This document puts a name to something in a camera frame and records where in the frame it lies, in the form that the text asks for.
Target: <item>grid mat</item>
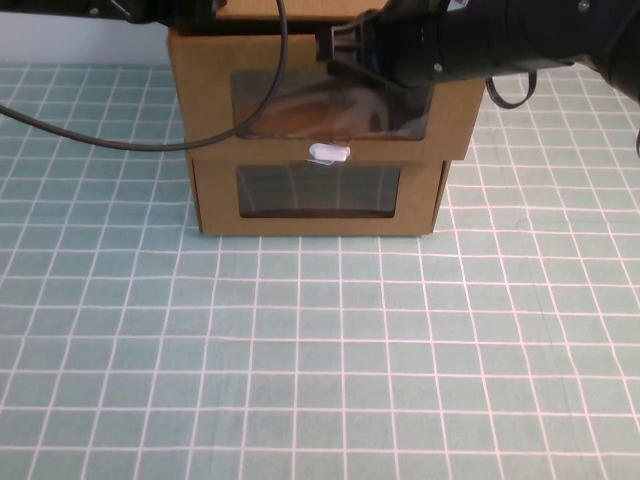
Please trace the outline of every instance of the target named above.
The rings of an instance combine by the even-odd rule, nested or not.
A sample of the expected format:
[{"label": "grid mat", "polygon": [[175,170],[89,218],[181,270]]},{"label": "grid mat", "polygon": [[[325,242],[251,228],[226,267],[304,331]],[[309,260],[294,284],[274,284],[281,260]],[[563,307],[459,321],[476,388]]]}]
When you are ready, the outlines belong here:
[{"label": "grid mat", "polygon": [[[10,65],[0,100],[183,138],[165,68]],[[543,73],[483,103],[435,235],[219,239],[182,154],[0,120],[0,479],[637,477],[639,124]]]}]

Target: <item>black robotic arm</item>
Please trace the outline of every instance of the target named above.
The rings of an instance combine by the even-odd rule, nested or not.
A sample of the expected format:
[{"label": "black robotic arm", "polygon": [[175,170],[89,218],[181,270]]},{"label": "black robotic arm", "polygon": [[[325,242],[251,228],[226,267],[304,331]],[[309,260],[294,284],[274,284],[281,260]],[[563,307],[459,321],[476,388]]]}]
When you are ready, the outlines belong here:
[{"label": "black robotic arm", "polygon": [[391,0],[318,35],[335,74],[401,87],[583,63],[640,101],[640,0]]},{"label": "black robotic arm", "polygon": [[[207,23],[227,0],[0,0],[0,12],[126,20]],[[134,145],[68,132],[0,105],[0,115],[83,143],[147,152],[200,148],[248,128],[267,108],[286,66],[287,22],[275,0],[282,35],[280,62],[269,94],[243,124],[199,142]],[[380,11],[317,34],[317,60],[329,73],[396,88],[530,73],[583,63],[640,102],[640,0],[390,0]]]}]

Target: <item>clear plastic window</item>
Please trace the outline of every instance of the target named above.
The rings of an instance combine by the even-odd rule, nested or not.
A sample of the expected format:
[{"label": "clear plastic window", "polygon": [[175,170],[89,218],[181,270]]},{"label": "clear plastic window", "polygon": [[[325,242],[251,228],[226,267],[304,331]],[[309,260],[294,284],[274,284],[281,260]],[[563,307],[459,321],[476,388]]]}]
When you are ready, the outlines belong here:
[{"label": "clear plastic window", "polygon": [[[253,113],[274,73],[231,74],[236,125]],[[287,70],[278,96],[243,138],[305,138],[330,141],[424,139],[432,88],[400,90],[330,77],[322,69]]]},{"label": "clear plastic window", "polygon": [[243,218],[392,218],[400,168],[240,166]]}]

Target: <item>black wire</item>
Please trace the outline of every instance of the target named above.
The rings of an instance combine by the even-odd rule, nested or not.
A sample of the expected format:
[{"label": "black wire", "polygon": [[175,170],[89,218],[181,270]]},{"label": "black wire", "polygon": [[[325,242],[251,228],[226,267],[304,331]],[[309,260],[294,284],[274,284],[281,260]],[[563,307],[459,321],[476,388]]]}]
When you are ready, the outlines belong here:
[{"label": "black wire", "polygon": [[529,73],[529,91],[527,92],[527,96],[521,102],[511,103],[507,102],[504,98],[502,98],[502,96],[500,96],[493,77],[487,78],[487,92],[489,93],[489,97],[491,98],[491,100],[493,100],[493,103],[498,105],[500,108],[504,108],[507,110],[513,110],[527,103],[533,96],[533,94],[536,93],[537,87],[538,72],[531,72]]},{"label": "black wire", "polygon": [[269,91],[265,95],[264,99],[258,105],[258,108],[247,117],[242,123],[236,125],[235,127],[214,135],[209,138],[205,138],[202,140],[197,140],[194,142],[186,142],[186,143],[176,143],[176,144],[168,144],[168,145],[146,145],[146,144],[138,144],[138,143],[125,143],[125,142],[117,142],[113,140],[103,140],[101,138],[91,137],[88,135],[83,135],[77,132],[71,132],[69,130],[65,130],[64,128],[56,127],[55,125],[51,125],[50,123],[43,122],[41,120],[37,120],[33,117],[29,117],[24,113],[16,112],[9,107],[4,105],[0,105],[0,115],[5,115],[13,120],[16,120],[20,123],[27,124],[33,128],[37,128],[38,130],[43,130],[45,132],[52,133],[54,135],[58,135],[60,137],[68,138],[70,140],[75,140],[76,142],[85,143],[88,145],[93,145],[96,147],[110,148],[112,150],[126,150],[131,152],[177,152],[182,150],[191,150],[196,148],[207,147],[214,143],[222,142],[230,137],[241,133],[245,129],[249,128],[260,115],[264,113],[264,111],[269,107],[269,104],[273,100],[282,82],[282,77],[284,76],[285,69],[287,68],[287,54],[289,50],[289,33],[287,29],[287,13],[284,7],[284,0],[276,0],[276,4],[278,5],[278,15],[279,15],[279,23],[280,23],[280,60],[278,61],[278,67],[276,70],[275,78]]}]

